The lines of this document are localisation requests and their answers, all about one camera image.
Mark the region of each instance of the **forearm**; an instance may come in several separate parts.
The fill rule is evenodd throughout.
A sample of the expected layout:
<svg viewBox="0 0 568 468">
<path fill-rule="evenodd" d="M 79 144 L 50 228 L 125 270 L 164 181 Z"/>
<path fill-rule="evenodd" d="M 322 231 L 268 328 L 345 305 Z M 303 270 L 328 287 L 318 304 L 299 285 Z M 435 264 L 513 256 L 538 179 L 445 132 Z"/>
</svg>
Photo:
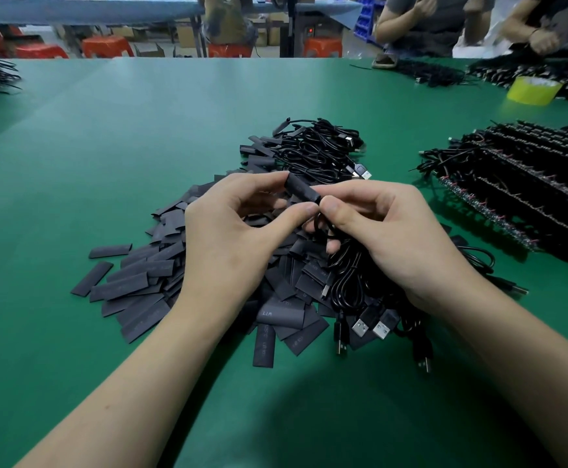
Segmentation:
<svg viewBox="0 0 568 468">
<path fill-rule="evenodd" d="M 213 317 L 223 308 L 205 306 L 181 294 L 155 331 L 18 466 L 154 466 L 228 323 Z"/>
<path fill-rule="evenodd" d="M 481 278 L 438 304 L 538 434 L 568 466 L 568 340 Z"/>
<path fill-rule="evenodd" d="M 501 35 L 511 42 L 529 42 L 529 37 L 533 34 L 535 28 L 527 26 L 519 19 L 509 17 L 503 23 L 500 30 Z"/>
<path fill-rule="evenodd" d="M 405 36 L 409 30 L 416 26 L 418 21 L 413 9 L 397 18 L 382 21 L 378 23 L 375 30 L 375 39 L 380 44 L 394 42 Z"/>
<path fill-rule="evenodd" d="M 485 38 L 490 29 L 490 13 L 467 14 L 464 24 L 464 39 L 471 46 Z"/>
</svg>

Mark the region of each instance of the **right hand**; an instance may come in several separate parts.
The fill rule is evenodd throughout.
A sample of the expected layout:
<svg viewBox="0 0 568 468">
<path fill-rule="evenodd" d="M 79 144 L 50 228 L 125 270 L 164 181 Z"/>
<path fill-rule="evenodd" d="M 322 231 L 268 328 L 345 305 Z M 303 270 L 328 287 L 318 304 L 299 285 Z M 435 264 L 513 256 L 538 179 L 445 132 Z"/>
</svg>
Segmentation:
<svg viewBox="0 0 568 468">
<path fill-rule="evenodd" d="M 426 19 L 433 16 L 437 7 L 437 0 L 416 0 L 412 9 L 418 19 Z"/>
<path fill-rule="evenodd" d="M 436 313 L 443 296 L 451 297 L 481 279 L 417 188 L 373 180 L 313 188 L 323 196 L 322 214 L 366 246 L 378 267 L 405 289 L 416 307 Z M 312 222 L 306 229 L 313 231 Z M 338 248 L 336 240 L 327 244 L 330 254 Z"/>
<path fill-rule="evenodd" d="M 529 36 L 529 44 L 536 54 L 547 55 L 559 50 L 561 40 L 554 31 L 537 29 Z"/>
</svg>

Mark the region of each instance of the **gray t-shirt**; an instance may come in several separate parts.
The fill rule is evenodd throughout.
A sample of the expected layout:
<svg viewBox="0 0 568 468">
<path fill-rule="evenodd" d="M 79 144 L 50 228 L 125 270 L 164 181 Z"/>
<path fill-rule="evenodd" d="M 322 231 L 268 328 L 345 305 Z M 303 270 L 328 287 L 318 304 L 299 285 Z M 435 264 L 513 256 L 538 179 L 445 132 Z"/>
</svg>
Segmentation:
<svg viewBox="0 0 568 468">
<path fill-rule="evenodd" d="M 468 0 L 437 0 L 437 10 L 433 16 L 420 21 L 413 31 L 439 33 L 444 31 L 461 32 L 466 18 L 464 5 Z M 386 0 L 386 6 L 395 14 L 402 15 L 410 11 L 416 0 Z M 483 11 L 494 8 L 494 0 L 485 0 Z"/>
</svg>

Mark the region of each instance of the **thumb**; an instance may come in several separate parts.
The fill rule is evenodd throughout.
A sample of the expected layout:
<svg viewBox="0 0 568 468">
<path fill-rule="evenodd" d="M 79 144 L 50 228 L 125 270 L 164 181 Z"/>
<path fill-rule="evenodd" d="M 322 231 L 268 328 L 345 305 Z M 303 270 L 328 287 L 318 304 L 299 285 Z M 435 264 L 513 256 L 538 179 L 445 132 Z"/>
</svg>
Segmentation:
<svg viewBox="0 0 568 468">
<path fill-rule="evenodd" d="M 312 202 L 296 203 L 280 213 L 271 223 L 262 227 L 268 239 L 272 240 L 272 248 L 277 248 L 295 228 L 300 227 L 314 215 L 319 213 L 319 206 Z"/>
<path fill-rule="evenodd" d="M 377 221 L 360 215 L 353 207 L 331 195 L 321 200 L 321 213 L 338 229 L 369 247 L 375 236 Z"/>
</svg>

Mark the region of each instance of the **blue table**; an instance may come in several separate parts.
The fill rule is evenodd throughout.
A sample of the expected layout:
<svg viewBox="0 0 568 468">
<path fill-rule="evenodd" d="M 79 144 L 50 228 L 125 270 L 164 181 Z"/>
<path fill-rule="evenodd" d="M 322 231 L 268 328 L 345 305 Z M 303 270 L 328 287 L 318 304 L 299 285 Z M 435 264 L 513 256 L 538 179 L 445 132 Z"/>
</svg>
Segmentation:
<svg viewBox="0 0 568 468">
<path fill-rule="evenodd" d="M 297 4 L 297 12 L 319 11 L 349 29 L 362 5 L 344 1 Z M 280 11 L 271 3 L 254 2 L 254 13 Z M 204 14 L 197 0 L 0 0 L 0 24 L 117 25 L 171 22 Z"/>
</svg>

